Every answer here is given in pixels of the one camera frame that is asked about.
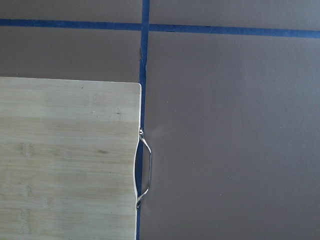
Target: blue line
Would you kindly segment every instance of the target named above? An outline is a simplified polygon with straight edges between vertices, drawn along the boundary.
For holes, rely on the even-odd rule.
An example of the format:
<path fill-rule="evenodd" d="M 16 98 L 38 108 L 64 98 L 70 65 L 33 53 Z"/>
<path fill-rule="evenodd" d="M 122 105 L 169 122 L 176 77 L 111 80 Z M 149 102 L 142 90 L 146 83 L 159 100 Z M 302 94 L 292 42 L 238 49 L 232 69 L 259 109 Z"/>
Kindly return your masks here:
<path fill-rule="evenodd" d="M 320 31 L 273 28 L 150 24 L 149 30 L 153 32 L 255 35 L 315 39 L 320 38 Z"/>
<path fill-rule="evenodd" d="M 0 19 L 0 26 L 140 31 L 139 23 Z"/>
<path fill-rule="evenodd" d="M 145 106 L 146 106 L 146 82 L 147 82 L 147 59 L 148 59 L 148 38 L 149 38 L 149 11 L 150 0 L 142 1 L 142 25 L 141 25 L 141 59 L 140 59 L 140 72 L 139 82 L 141 84 L 141 128 L 145 127 Z M 136 183 L 138 194 L 142 191 L 142 170 L 143 170 L 143 144 L 140 142 L 138 145 L 138 159 L 136 166 Z M 136 225 L 136 240 L 140 239 L 140 213 L 141 208 L 137 211 L 137 225 Z"/>

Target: wooden board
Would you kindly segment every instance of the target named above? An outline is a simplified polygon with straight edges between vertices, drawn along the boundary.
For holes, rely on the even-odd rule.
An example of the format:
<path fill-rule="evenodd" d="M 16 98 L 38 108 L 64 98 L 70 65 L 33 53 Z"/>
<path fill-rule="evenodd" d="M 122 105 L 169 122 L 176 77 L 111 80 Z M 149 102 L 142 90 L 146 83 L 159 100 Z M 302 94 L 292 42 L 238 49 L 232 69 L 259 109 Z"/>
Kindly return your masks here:
<path fill-rule="evenodd" d="M 0 77 L 0 239 L 134 240 L 138 83 Z"/>

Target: gray surface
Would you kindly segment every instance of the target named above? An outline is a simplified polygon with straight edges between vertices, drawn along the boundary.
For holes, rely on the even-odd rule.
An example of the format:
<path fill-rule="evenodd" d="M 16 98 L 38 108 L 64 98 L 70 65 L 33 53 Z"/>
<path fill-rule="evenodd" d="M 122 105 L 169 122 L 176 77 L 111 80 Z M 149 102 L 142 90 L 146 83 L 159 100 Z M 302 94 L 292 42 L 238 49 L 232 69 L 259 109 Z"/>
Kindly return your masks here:
<path fill-rule="evenodd" d="M 140 23 L 142 0 L 2 0 L 1 19 Z"/>
<path fill-rule="evenodd" d="M 153 24 L 320 30 L 318 0 L 151 0 Z"/>
<path fill-rule="evenodd" d="M 0 76 L 139 82 L 140 32 L 0 27 Z"/>
<path fill-rule="evenodd" d="M 320 239 L 320 40 L 149 35 L 141 240 Z"/>

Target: bamboo cutting board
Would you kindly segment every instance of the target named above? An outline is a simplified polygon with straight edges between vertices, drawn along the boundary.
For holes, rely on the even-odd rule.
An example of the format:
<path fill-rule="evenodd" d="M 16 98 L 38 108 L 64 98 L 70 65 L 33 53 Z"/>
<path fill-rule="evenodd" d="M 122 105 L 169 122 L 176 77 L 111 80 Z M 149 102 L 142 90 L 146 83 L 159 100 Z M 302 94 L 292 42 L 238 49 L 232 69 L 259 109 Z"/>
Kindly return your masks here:
<path fill-rule="evenodd" d="M 0 239 L 134 240 L 138 83 L 0 77 Z"/>

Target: handle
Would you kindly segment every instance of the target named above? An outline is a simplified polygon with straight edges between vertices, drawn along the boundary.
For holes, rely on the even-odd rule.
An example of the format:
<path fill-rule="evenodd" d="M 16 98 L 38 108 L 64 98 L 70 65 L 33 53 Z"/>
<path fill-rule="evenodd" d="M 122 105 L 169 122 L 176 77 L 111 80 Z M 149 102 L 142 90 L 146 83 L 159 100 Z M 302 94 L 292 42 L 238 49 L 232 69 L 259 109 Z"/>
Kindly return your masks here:
<path fill-rule="evenodd" d="M 143 144 L 146 146 L 146 148 L 149 151 L 149 179 L 148 179 L 148 186 L 147 186 L 146 190 L 140 196 L 138 196 L 137 199 L 136 199 L 136 209 L 137 210 L 140 208 L 141 199 L 147 194 L 147 192 L 150 189 L 150 184 L 151 184 L 151 163 L 152 163 L 151 149 L 150 149 L 149 145 L 147 144 L 147 142 L 145 140 L 144 131 L 143 131 L 142 128 L 140 128 L 140 130 L 139 130 L 139 139 L 140 139 L 141 142 L 143 142 Z"/>

